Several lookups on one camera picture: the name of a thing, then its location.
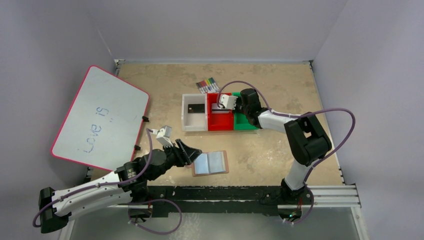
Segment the green plastic bin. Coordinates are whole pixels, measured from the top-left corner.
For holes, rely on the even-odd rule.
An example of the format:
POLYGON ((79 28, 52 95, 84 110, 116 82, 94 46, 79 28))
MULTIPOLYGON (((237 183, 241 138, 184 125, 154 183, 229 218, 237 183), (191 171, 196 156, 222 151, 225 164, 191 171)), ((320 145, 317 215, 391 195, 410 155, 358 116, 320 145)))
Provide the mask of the green plastic bin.
POLYGON ((244 105, 240 92, 232 92, 231 94, 237 97, 236 109, 233 111, 233 129, 235 131, 256 130, 257 127, 251 125, 248 118, 244 114, 244 105))

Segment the pink leather card holder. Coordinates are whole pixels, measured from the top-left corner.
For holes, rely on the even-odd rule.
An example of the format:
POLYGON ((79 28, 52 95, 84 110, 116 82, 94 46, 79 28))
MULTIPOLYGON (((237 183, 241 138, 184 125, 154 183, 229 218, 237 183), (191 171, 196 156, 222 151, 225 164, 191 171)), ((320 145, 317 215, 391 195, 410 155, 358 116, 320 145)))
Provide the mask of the pink leather card holder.
POLYGON ((229 172, 227 152, 225 150, 203 152, 185 168, 191 169, 193 177, 227 174, 229 172))

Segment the red plastic bin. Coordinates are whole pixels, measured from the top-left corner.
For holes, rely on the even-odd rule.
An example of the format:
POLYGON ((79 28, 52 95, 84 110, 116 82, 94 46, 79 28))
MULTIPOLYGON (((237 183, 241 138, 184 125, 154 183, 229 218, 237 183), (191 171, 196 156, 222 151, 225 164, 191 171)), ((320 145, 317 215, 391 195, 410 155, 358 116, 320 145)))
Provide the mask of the red plastic bin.
POLYGON ((217 103, 217 93, 207 94, 207 126, 208 131, 233 131, 234 130, 234 114, 230 111, 227 113, 214 113, 212 111, 213 104, 217 103))

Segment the white plastic bin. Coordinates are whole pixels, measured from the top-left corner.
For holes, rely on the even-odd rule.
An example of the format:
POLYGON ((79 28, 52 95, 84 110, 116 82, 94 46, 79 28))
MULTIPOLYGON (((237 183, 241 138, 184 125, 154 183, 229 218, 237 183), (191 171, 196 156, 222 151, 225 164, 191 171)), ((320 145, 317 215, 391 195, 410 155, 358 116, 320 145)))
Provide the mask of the white plastic bin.
POLYGON ((181 101, 181 127, 184 132, 207 132, 207 95, 183 94, 181 101), (188 113, 188 104, 205 104, 205 113, 188 113))

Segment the red framed whiteboard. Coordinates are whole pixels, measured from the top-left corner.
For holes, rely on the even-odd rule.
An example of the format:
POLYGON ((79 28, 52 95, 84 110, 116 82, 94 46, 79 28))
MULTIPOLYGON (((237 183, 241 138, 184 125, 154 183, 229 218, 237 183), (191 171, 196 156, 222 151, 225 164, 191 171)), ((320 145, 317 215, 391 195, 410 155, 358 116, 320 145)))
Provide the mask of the red framed whiteboard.
POLYGON ((114 171, 132 160, 150 96, 92 65, 66 114, 51 155, 114 171))

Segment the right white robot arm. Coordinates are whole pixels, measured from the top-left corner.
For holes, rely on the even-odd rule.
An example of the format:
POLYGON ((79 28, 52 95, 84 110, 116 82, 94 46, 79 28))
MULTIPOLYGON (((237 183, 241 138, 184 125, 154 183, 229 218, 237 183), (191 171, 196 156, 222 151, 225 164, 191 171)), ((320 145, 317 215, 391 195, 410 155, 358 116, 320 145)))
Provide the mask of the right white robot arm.
POLYGON ((250 125, 286 134, 294 161, 281 181, 278 197, 294 203, 306 188, 313 164, 332 149, 330 138, 316 116, 289 116, 269 110, 261 106, 259 93, 253 88, 242 90, 236 97, 234 110, 244 115, 250 125))

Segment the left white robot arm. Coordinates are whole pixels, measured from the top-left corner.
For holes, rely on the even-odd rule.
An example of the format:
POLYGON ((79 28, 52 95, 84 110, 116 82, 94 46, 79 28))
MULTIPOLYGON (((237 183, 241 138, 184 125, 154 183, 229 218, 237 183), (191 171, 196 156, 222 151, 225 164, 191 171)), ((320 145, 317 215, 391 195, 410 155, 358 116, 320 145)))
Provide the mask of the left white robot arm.
POLYGON ((97 209, 133 201, 142 205, 149 199, 148 181, 156 180, 172 167, 191 165, 202 153, 177 139, 94 181, 64 190, 45 187, 39 192, 39 211, 32 225, 47 234, 97 209))

